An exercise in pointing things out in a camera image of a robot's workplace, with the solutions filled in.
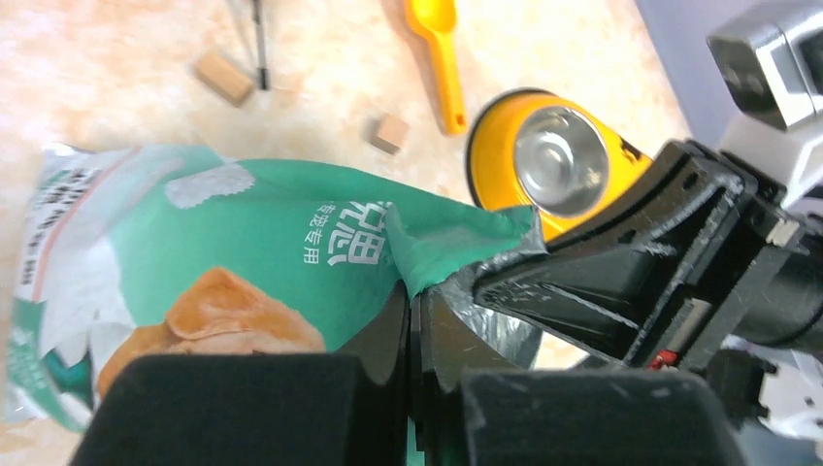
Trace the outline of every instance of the yellow cup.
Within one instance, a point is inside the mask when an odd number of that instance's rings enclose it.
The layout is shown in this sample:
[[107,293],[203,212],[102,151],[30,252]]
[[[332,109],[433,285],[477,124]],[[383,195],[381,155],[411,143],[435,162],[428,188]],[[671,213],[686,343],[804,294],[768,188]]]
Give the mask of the yellow cup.
[[546,241],[611,204],[652,161],[579,105],[537,89],[487,106],[467,156],[475,202],[492,211],[537,205]]

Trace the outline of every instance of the snack package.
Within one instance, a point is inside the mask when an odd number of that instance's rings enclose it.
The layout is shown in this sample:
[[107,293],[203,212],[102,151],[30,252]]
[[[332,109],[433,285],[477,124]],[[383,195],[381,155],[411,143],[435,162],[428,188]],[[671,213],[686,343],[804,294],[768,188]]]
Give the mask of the snack package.
[[[543,248],[530,208],[489,213],[353,169],[59,149],[27,219],[6,402],[74,430],[142,355],[334,351],[399,280],[414,296],[463,270],[465,288],[482,261]],[[528,364],[541,333],[467,301],[502,353],[529,342]]]

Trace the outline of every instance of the yellow scoop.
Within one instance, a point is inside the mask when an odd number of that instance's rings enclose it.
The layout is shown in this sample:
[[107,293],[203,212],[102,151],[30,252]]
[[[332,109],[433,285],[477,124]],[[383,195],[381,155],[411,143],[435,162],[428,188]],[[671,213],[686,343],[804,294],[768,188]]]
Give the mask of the yellow scoop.
[[454,0],[406,0],[406,21],[411,30],[429,43],[435,69],[445,132],[466,132],[466,109],[457,78],[457,60],[451,32],[457,25]]

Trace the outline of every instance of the wooden block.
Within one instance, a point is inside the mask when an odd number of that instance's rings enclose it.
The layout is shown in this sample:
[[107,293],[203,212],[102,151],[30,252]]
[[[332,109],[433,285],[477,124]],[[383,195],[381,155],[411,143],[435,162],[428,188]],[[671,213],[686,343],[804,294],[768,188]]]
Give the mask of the wooden block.
[[250,96],[254,82],[214,51],[203,55],[194,65],[197,78],[235,107]]
[[388,153],[395,153],[403,146],[408,132],[409,125],[405,121],[396,116],[386,116],[372,138],[372,146]]

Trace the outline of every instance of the beige tile floor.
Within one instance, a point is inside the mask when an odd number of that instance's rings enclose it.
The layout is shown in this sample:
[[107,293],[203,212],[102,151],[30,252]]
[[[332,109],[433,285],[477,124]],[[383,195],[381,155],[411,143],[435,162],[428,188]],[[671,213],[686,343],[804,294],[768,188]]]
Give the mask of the beige tile floor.
[[[241,108],[193,79],[219,50],[253,73],[250,1],[0,3],[0,344],[11,311],[24,203],[40,146],[108,150],[205,144],[235,157],[323,160],[468,201],[465,137],[447,138],[423,44],[402,0],[264,0],[274,90]],[[649,153],[686,127],[632,0],[457,0],[467,112],[539,86],[577,101]],[[390,156],[364,143],[376,117],[411,125]],[[547,343],[542,365],[575,357]],[[63,464],[77,435],[48,421],[0,424],[0,464]]]

